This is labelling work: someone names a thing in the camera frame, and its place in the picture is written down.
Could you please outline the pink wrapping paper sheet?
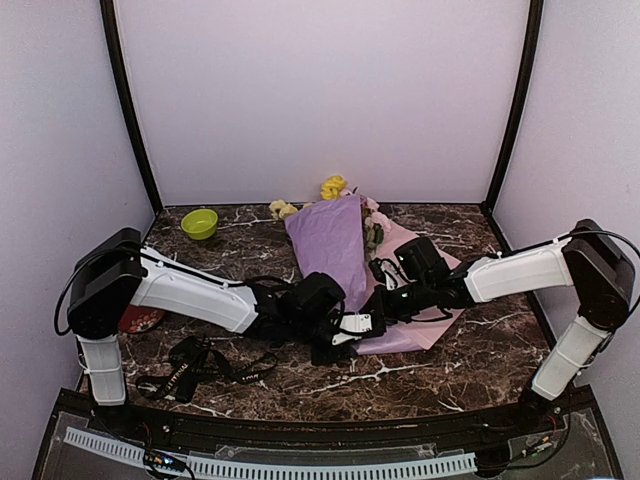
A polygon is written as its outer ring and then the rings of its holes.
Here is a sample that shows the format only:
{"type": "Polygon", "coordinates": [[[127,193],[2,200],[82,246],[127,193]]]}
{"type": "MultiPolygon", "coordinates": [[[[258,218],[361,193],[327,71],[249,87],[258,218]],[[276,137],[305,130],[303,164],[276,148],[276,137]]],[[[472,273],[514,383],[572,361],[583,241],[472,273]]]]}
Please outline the pink wrapping paper sheet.
{"type": "MultiPolygon", "coordinates": [[[[373,253],[365,251],[360,201],[354,195],[335,200],[322,200],[285,219],[299,270],[303,276],[312,272],[326,273],[345,291],[346,310],[360,313],[376,281],[366,265],[372,258],[394,260],[394,250],[417,237],[383,214],[385,239],[373,253]]],[[[415,322],[399,322],[387,328],[384,335],[355,343],[360,356],[404,353],[430,349],[461,316],[452,312],[449,320],[419,323],[441,314],[436,308],[422,311],[415,322]]]]}

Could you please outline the yellow daisy bunch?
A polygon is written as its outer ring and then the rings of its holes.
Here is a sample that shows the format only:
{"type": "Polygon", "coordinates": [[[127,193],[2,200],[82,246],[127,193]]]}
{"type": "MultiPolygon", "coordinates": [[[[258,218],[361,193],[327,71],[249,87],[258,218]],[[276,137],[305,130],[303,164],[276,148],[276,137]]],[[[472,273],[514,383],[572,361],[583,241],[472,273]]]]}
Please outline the yellow daisy bunch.
{"type": "Polygon", "coordinates": [[[269,205],[271,216],[275,220],[284,220],[289,216],[295,215],[300,210],[312,206],[312,202],[304,203],[300,206],[296,206],[292,203],[286,202],[282,199],[272,201],[269,205]]]}

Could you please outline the yellow rose stem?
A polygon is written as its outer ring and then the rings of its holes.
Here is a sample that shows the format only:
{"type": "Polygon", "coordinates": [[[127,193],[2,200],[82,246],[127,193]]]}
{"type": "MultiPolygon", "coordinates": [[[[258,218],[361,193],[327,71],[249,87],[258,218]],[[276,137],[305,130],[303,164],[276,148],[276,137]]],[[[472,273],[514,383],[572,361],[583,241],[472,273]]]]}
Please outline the yellow rose stem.
{"type": "Polygon", "coordinates": [[[323,200],[335,200],[342,197],[342,192],[347,188],[348,181],[340,175],[329,177],[321,185],[320,195],[323,200]]]}

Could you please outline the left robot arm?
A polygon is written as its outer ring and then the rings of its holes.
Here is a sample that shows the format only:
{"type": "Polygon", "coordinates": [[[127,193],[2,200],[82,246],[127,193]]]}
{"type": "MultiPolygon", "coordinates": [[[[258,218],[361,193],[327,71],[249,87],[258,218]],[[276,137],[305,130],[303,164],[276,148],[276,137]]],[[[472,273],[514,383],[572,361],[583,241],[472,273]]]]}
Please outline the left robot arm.
{"type": "Polygon", "coordinates": [[[177,263],[123,228],[82,257],[57,300],[54,331],[80,345],[92,397],[101,417],[120,436],[141,427],[126,401],[118,324],[130,306],[192,317],[236,335],[311,346],[316,362],[333,362],[352,342],[382,335],[381,305],[347,304],[343,288],[313,272],[297,283],[273,276],[242,281],[216,277],[177,263]]]}

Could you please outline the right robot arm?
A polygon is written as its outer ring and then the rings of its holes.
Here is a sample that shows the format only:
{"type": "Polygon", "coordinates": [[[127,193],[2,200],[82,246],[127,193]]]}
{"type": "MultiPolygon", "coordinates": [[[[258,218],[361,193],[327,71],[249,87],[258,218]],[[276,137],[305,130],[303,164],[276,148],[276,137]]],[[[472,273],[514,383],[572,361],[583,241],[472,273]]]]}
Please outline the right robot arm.
{"type": "Polygon", "coordinates": [[[639,248],[623,235],[583,219],[564,234],[450,266],[434,243],[418,237],[396,248],[398,285],[378,283],[364,310],[377,320],[409,323],[434,308],[442,317],[514,295],[571,290],[574,318],[532,375],[528,396],[510,413],[521,434],[549,416],[550,402],[599,355],[639,307],[639,248]]]}

